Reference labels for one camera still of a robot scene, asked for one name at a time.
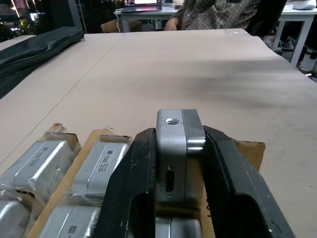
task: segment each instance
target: cardboard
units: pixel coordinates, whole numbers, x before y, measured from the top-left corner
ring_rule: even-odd
[[[141,32],[142,31],[142,22],[136,19],[129,19],[130,32]],[[106,22],[101,25],[101,28],[104,33],[118,33],[117,19]],[[120,32],[123,32],[122,21],[119,19],[119,28]]]
[[[73,164],[67,171],[66,175],[60,182],[59,186],[57,187],[56,191],[51,196],[49,202],[47,203],[46,207],[38,217],[37,221],[35,222],[34,226],[28,233],[27,238],[37,238],[39,234],[41,233],[47,219],[49,218],[51,212],[55,208],[55,206],[59,203],[62,195],[68,191],[68,189],[71,187],[72,182],[77,175],[80,167],[84,163],[85,159],[87,158],[89,152],[91,151],[94,143],[101,138],[108,141],[108,133],[111,133],[110,130],[94,130],[87,141],[85,142],[84,146],[81,148],[79,154],[75,158]],[[261,161],[263,159],[263,154],[265,150],[265,144],[259,143],[259,142],[245,142],[245,141],[234,141],[237,145],[238,150],[241,152],[242,155],[244,155],[248,161],[256,167],[258,170],[261,165]],[[203,231],[203,238],[213,238],[213,227],[211,223],[209,215],[209,211],[207,209],[207,203],[206,203],[206,193],[204,191],[203,200],[202,200],[202,206],[201,206],[201,214],[200,214],[200,221],[202,224],[202,231]],[[196,218],[199,220],[199,212],[198,211],[178,211],[180,214],[184,214],[184,216],[192,216],[193,218]]]

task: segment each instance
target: table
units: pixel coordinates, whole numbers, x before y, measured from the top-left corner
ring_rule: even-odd
[[[0,174],[55,122],[83,144],[105,125],[135,136],[159,109],[195,108],[204,125],[266,143],[260,173],[295,235],[317,237],[315,83],[237,30],[85,38],[0,100]]]
[[[163,7],[162,11],[159,12],[136,12],[136,13],[121,13],[121,11],[117,11],[117,14],[120,15],[122,19],[122,26],[123,26],[123,32],[129,32],[129,24],[128,19],[139,19],[139,20],[167,20],[169,19],[173,14],[175,14],[177,10],[175,10],[173,7]],[[307,38],[309,29],[312,25],[314,16],[317,14],[317,9],[314,10],[287,10],[283,11],[281,14],[281,17],[279,19],[280,24],[279,28],[276,34],[274,47],[278,46],[279,39],[281,37],[283,27],[285,25],[286,21],[303,21],[303,27],[300,32],[299,39],[297,41],[297,44],[295,46],[292,59],[291,59],[291,65],[296,66],[298,59],[300,57],[301,51],[304,47],[305,40]]]
[[[298,59],[303,50],[307,35],[311,28],[314,16],[317,14],[317,8],[313,10],[287,10],[283,11],[281,17],[279,18],[279,26],[276,33],[275,41],[273,46],[277,47],[279,40],[282,35],[282,31],[286,21],[302,21],[304,24],[302,25],[299,37],[297,39],[296,46],[294,48],[294,52],[291,58],[291,65],[294,67],[297,65]]]

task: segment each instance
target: metal box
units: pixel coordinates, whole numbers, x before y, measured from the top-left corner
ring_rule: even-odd
[[[200,156],[206,136],[197,110],[159,110],[157,202],[198,207],[204,180]]]
[[[202,238],[198,220],[156,217],[155,238]]]
[[[128,149],[125,143],[96,142],[74,179],[72,191],[103,197],[112,172]]]
[[[74,160],[66,141],[37,141],[0,178],[0,188],[29,191],[47,202]]]
[[[99,207],[55,207],[38,238],[91,238],[99,212]]]
[[[18,201],[0,201],[0,238],[22,238],[30,211]]]

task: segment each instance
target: white cable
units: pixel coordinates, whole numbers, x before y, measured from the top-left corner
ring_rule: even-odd
[[[114,11],[115,16],[117,17],[117,28],[118,28],[119,33],[120,33],[121,31],[120,31],[120,27],[119,27],[118,11],[121,11],[122,9],[123,9],[123,8],[120,8],[120,9],[117,9],[116,11]]]

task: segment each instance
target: desk leg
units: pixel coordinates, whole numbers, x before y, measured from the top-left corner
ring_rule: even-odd
[[[299,37],[297,39],[297,43],[295,45],[293,56],[291,59],[291,65],[294,67],[296,67],[298,59],[304,48],[304,44],[305,44],[307,35],[309,33],[309,30],[312,26],[313,19],[314,19],[314,15],[307,15],[307,19],[304,21],[304,24],[302,25],[302,29],[299,33]]]
[[[275,36],[275,41],[273,43],[273,47],[278,47],[279,40],[281,39],[281,35],[284,29],[285,21],[281,21],[278,25],[277,33]]]
[[[129,26],[129,22],[128,19],[122,19],[122,28],[123,28],[123,32],[130,32],[130,26]]]

